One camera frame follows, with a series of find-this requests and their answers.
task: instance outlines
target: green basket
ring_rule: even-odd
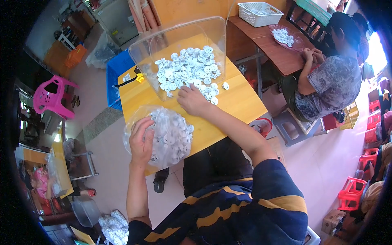
[[[321,22],[323,26],[327,26],[329,23],[329,19],[331,19],[331,14],[326,10],[321,9],[318,5],[316,5],[311,0],[297,0],[297,5],[306,10],[309,14],[315,17],[318,21]]]

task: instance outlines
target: gray plastic stool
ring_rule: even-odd
[[[296,130],[298,131],[297,138],[295,138],[293,140],[290,138],[289,134],[287,133],[287,131],[283,127],[283,124],[286,122],[292,123],[295,126]],[[318,119],[317,122],[313,125],[313,127],[309,131],[309,133],[305,134],[302,131],[301,127],[298,125],[298,122],[296,121],[296,119],[292,116],[290,111],[288,111],[288,109],[286,109],[285,111],[283,111],[282,113],[280,113],[276,117],[272,118],[272,124],[276,126],[276,128],[278,129],[278,131],[282,135],[283,139],[286,142],[287,147],[290,147],[294,144],[297,144],[298,142],[301,142],[301,141],[304,141],[308,138],[313,137],[318,126],[320,125],[320,122],[321,122],[321,120]]]

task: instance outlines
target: blue plastic crate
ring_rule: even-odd
[[[106,65],[106,93],[107,105],[111,108],[122,111],[120,97],[117,96],[117,78],[124,72],[134,67],[135,63],[128,54],[128,49],[122,51],[120,54],[111,59]]]

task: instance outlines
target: red shoe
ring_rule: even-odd
[[[97,191],[95,189],[89,189],[87,191],[89,192],[89,196],[96,196],[97,195]]]

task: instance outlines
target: navy and yellow striped shirt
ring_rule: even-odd
[[[129,223],[130,244],[302,244],[305,200],[281,162],[258,164],[253,178],[211,184],[180,203],[154,230]]]

